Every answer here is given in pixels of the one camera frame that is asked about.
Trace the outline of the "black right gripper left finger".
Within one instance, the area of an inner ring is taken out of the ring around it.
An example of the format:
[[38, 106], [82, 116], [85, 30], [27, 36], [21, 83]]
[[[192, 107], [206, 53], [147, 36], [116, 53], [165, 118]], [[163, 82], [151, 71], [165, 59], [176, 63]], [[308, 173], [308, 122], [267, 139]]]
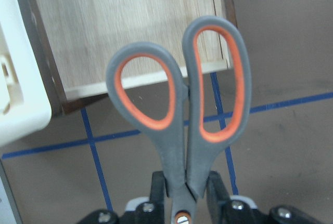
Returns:
[[151, 223], [165, 223], [164, 212], [165, 179], [162, 171], [153, 172], [149, 203], [153, 205]]

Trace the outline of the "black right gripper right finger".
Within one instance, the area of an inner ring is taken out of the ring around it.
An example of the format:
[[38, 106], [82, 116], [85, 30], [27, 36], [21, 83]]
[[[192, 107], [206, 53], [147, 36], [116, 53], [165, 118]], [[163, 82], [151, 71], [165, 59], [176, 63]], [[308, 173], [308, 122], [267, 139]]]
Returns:
[[206, 197], [211, 223], [231, 223], [231, 199], [221, 175], [216, 171], [210, 171], [209, 173], [206, 185]]

